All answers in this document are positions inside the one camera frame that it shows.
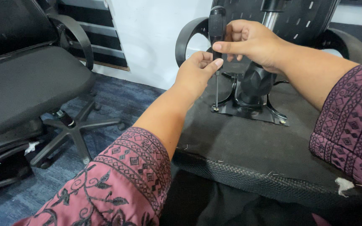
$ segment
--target black armrest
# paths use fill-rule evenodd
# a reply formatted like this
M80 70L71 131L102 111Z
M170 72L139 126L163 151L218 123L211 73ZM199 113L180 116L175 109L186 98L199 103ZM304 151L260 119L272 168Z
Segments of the black armrest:
M362 42L343 31L329 28L323 32L313 46L316 49L335 49L343 58L362 64Z
M82 46L85 58L86 58L86 67L89 70L93 69L93 50L92 44L90 43L89 38L87 37L83 28L71 17L65 15L58 14L50 14L48 17L52 20L56 20L59 23L62 23L65 28L69 29L75 38L78 40L80 45Z
M177 38L177 43L175 44L175 60L177 61L179 67L185 61L185 52L187 51L189 40L192 36L198 33L204 35L206 38L209 38L208 27L209 18L201 17L187 23L187 25L185 25L181 30Z

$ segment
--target left hand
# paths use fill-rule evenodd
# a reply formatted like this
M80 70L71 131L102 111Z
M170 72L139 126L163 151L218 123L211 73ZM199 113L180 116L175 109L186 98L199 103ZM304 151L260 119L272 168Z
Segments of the left hand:
M178 89L194 102L208 86L210 77L223 65L223 59L212 61L213 54L199 51L185 60L178 70L173 89Z

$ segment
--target office chair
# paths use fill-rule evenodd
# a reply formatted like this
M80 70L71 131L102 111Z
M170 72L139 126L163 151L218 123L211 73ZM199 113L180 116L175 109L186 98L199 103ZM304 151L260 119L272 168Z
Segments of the office chair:
M262 22L262 2L214 0L212 7L226 9L227 23L237 19ZM362 64L362 43L345 32L328 28L338 4L338 0L288 1L274 32L294 44L335 49L344 58ZM185 61L188 42L195 34L209 37L208 20L197 18L181 30L175 48L179 66ZM219 100L230 96L234 80L244 75L250 62L244 57L242 62L224 63ZM349 190L348 198L339 195L334 180L350 178L310 154L309 137L319 112L289 84L284 84L284 79L277 79L268 98L275 109L288 117L289 126L213 112L216 84L214 79L209 80L202 97L188 111L174 164L198 176L281 202L319 209L361 204L362 187Z
M86 66L60 47L66 42L68 30L82 46ZM101 108L93 100L74 118L60 110L64 103L91 91L95 81L92 69L90 41L74 19L47 16L34 0L0 0L0 170L3 161L14 154L20 152L23 160L29 142L37 141L46 125L62 132L31 160L33 167L44 169L52 163L48 156L70 138L82 161L87 164L92 160L82 130L114 125L124 129L120 119L86 121L92 110ZM42 122L40 116L44 113L57 119ZM7 181L0 181L0 186L31 171L25 164L24 168L4 178Z

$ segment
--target carpet floor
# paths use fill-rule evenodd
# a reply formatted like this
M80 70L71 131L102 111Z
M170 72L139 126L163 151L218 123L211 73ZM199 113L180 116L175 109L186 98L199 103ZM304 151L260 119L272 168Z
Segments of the carpet floor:
M104 75L97 76L94 90L97 91L94 99L102 108L100 111L92 111L88 120L119 117L127 128L164 92L162 89ZM75 116L89 99L88 95L80 96L63 105L62 109L70 116ZM121 134L122 131L116 126L111 126L87 131L84 138L91 156L95 157ZM59 158L48 169L33 168L34 175L0 189L1 226L12 225L36 213L65 182L84 167L72 141L66 142L58 152Z

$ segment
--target mesh backrest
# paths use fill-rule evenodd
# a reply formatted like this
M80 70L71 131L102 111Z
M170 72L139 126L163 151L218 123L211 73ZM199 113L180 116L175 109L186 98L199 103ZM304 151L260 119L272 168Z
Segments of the mesh backrest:
M0 55L56 39L54 27L33 0L0 0Z
M292 0L280 13L274 32L279 37L299 45L309 45L327 29L339 0ZM227 23L245 19L263 21L262 0L214 0L213 6L223 6Z

